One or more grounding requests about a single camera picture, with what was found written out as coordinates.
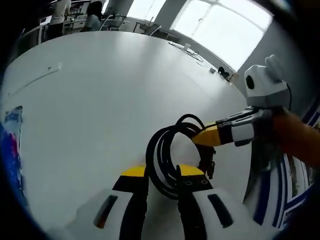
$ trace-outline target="desk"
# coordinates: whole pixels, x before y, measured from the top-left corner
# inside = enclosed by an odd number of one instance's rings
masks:
[[[60,71],[23,87],[57,63]],[[201,65],[211,66],[207,61]],[[79,206],[112,188],[121,172],[144,164],[157,130],[184,114],[208,124],[246,107],[233,85],[203,66],[166,40],[115,31],[55,38],[9,65],[1,116],[23,106],[20,153],[26,197],[43,229],[64,226]],[[213,186],[242,202],[251,145],[227,144],[216,151]],[[195,166],[200,160],[183,136],[172,145],[172,159]],[[145,226],[146,239],[174,238],[163,234],[183,239],[177,202],[152,187]]]
[[[63,34],[73,34],[75,31],[80,31],[86,23],[86,19],[77,21],[65,21],[63,23]]]

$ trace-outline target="robotic arm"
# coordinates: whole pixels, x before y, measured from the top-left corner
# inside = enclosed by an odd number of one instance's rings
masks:
[[[206,126],[192,138],[195,144],[216,147],[234,142],[235,146],[243,146],[272,133],[273,117],[285,112],[275,105],[285,105],[289,90],[282,81],[277,57],[267,57],[265,63],[266,66],[254,65],[245,72],[250,107]],[[186,240],[272,239],[278,233],[273,227],[255,223],[246,207],[224,190],[213,189],[198,168],[180,164],[176,172],[178,210]],[[60,235],[74,239],[141,239],[148,179],[142,166],[124,172],[112,190],[101,192],[81,206],[76,219]]]

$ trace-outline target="orange glove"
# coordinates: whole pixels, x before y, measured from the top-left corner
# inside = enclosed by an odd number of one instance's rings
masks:
[[[273,118],[275,137],[282,151],[310,167],[320,167],[320,133],[290,112]]]

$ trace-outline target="cup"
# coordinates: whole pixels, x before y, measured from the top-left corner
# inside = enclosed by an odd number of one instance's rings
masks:
[[[186,44],[184,45],[184,49],[185,49],[185,50],[188,50],[188,49],[190,48],[190,46],[191,46],[191,45],[190,45],[189,43],[186,43]]]

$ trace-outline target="metal screw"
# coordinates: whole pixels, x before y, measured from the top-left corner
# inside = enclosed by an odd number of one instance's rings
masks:
[[[192,182],[191,181],[185,181],[184,184],[187,185],[187,186],[190,186],[190,185],[192,185]]]

